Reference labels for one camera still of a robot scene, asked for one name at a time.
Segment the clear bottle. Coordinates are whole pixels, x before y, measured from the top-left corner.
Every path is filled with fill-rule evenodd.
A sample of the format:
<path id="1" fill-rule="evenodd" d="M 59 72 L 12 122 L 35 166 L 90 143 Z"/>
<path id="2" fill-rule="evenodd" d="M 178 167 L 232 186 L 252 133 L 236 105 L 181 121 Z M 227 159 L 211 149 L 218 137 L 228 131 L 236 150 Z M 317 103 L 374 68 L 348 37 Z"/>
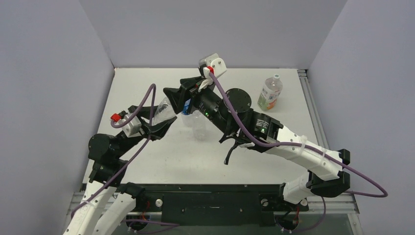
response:
<path id="1" fill-rule="evenodd" d="M 174 109 L 167 97 L 165 97 L 157 106 L 155 114 L 152 119 L 152 125 L 157 125 L 163 121 L 169 120 L 176 116 Z"/>
<path id="2" fill-rule="evenodd" d="M 195 139 L 204 141 L 207 135 L 205 117 L 199 111 L 192 114 L 192 133 Z"/>

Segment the blue label bottle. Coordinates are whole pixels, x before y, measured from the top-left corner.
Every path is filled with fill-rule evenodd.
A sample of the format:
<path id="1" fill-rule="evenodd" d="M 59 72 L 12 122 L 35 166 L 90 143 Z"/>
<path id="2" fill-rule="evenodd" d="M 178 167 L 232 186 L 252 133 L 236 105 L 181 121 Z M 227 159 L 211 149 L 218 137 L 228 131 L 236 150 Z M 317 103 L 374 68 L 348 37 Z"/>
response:
<path id="1" fill-rule="evenodd" d="M 182 121 L 183 124 L 186 127 L 192 127 L 193 125 L 193 116 L 190 113 L 190 99 L 188 99 L 185 103 L 184 103 L 184 108 L 181 112 L 181 117 L 182 117 Z"/>

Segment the green orange label bottle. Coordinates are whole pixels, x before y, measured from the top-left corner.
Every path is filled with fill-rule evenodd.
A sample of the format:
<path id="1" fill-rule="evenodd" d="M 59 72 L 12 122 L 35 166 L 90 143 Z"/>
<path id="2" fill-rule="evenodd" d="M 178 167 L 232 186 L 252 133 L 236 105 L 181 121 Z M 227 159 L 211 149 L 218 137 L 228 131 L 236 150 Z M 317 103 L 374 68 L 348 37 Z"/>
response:
<path id="1" fill-rule="evenodd" d="M 283 83 L 279 74 L 274 74 L 267 78 L 262 86 L 257 104 L 261 110 L 267 111 L 272 109 L 283 89 Z"/>

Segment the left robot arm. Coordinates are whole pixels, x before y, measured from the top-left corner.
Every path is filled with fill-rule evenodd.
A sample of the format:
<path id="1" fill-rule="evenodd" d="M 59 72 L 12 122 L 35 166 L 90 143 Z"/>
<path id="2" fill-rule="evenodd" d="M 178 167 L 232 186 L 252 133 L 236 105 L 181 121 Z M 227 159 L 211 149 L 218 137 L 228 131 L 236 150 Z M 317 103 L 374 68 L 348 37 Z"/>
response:
<path id="1" fill-rule="evenodd" d="M 140 141 L 160 140 L 177 119 L 176 114 L 157 113 L 157 106 L 131 106 L 111 116 L 121 131 L 113 136 L 95 134 L 89 140 L 92 171 L 80 204 L 72 211 L 65 235 L 110 235 L 126 215 L 146 204 L 145 188 L 121 184 L 130 161 L 121 157 Z"/>

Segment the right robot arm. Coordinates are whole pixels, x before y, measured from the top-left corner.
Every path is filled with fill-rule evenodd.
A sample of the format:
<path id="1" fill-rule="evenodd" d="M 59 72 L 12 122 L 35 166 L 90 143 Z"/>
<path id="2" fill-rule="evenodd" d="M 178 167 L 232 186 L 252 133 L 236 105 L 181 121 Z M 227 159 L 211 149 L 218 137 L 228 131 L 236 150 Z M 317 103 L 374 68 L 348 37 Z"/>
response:
<path id="1" fill-rule="evenodd" d="M 246 148 L 276 155 L 304 167 L 298 179 L 283 183 L 276 195 L 277 205 L 288 209 L 308 196 L 334 198 L 350 188 L 350 175 L 344 167 L 349 151 L 327 150 L 292 132 L 278 120 L 251 107 L 249 94 L 232 88 L 219 96 L 215 84 L 203 87 L 202 77 L 180 80 L 178 88 L 164 88 L 175 113 L 200 112 L 222 132 L 221 141 L 234 140 L 234 148 Z"/>

